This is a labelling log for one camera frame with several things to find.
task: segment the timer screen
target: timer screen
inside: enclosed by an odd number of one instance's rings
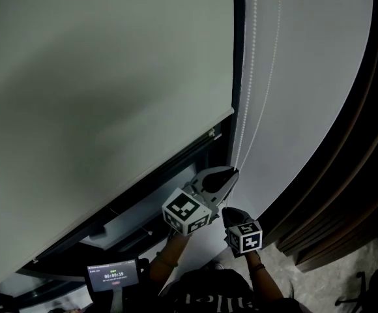
[[[124,288],[138,283],[136,261],[93,265],[87,268],[94,292]]]

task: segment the white wall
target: white wall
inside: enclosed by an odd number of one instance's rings
[[[259,216],[302,169],[333,124],[366,47],[372,0],[280,0],[280,28],[267,104],[231,205]],[[279,0],[257,0],[250,110],[239,166],[269,84]],[[235,162],[252,66],[254,0],[247,0],[246,54]]]
[[[229,115],[233,0],[0,0],[0,281]]]

